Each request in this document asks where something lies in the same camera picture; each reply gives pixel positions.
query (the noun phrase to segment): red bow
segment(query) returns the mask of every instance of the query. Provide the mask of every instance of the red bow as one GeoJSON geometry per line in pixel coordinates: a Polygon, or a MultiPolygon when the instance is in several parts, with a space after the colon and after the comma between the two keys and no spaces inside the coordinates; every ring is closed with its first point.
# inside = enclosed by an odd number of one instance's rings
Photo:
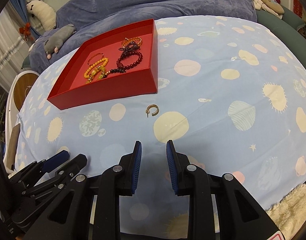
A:
{"type": "Polygon", "coordinates": [[[26,23],[26,25],[23,28],[19,29],[20,34],[24,35],[24,40],[27,41],[29,39],[29,36],[31,35],[31,32],[29,30],[30,28],[30,23],[26,23]]]}

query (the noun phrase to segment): red and white sticker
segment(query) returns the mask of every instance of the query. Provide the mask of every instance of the red and white sticker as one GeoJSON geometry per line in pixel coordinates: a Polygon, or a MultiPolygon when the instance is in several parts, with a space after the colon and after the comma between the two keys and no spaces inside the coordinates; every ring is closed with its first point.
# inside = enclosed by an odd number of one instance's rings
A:
{"type": "Polygon", "coordinates": [[[280,231],[277,231],[275,234],[273,234],[269,239],[267,240],[285,240],[283,237],[283,234],[280,231]]]}

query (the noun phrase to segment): white fluffy rug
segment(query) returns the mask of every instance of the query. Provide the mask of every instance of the white fluffy rug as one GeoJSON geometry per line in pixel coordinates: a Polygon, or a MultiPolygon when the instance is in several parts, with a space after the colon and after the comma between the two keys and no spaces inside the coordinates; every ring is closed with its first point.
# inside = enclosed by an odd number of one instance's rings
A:
{"type": "Polygon", "coordinates": [[[306,184],[297,186],[267,214],[283,233],[285,240],[291,240],[306,221],[306,184]]]}

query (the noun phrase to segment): wooden round panel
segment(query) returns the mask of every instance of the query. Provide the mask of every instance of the wooden round panel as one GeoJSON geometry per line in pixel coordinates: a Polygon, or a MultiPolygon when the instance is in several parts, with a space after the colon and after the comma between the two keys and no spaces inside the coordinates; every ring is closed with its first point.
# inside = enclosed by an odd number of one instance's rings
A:
{"type": "Polygon", "coordinates": [[[21,76],[14,87],[13,99],[15,106],[20,111],[23,106],[24,100],[26,96],[31,90],[34,82],[37,80],[39,76],[34,73],[27,73],[21,76]]]}

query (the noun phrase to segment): white sheer curtain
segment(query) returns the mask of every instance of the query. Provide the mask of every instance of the white sheer curtain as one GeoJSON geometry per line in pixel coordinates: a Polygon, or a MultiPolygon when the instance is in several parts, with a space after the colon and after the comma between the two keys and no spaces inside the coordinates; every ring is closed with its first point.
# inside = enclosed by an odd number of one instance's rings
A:
{"type": "Polygon", "coordinates": [[[7,92],[29,55],[29,45],[19,34],[20,27],[23,26],[18,26],[3,9],[0,14],[0,86],[7,92]]]}

